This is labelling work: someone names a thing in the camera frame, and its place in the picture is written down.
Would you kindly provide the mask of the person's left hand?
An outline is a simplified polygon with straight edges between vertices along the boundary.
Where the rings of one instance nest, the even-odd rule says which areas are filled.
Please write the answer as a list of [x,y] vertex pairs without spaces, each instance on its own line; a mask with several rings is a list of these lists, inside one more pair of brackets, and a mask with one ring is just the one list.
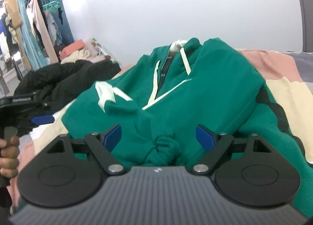
[[15,178],[18,175],[19,137],[13,136],[9,141],[1,139],[1,175],[6,178]]

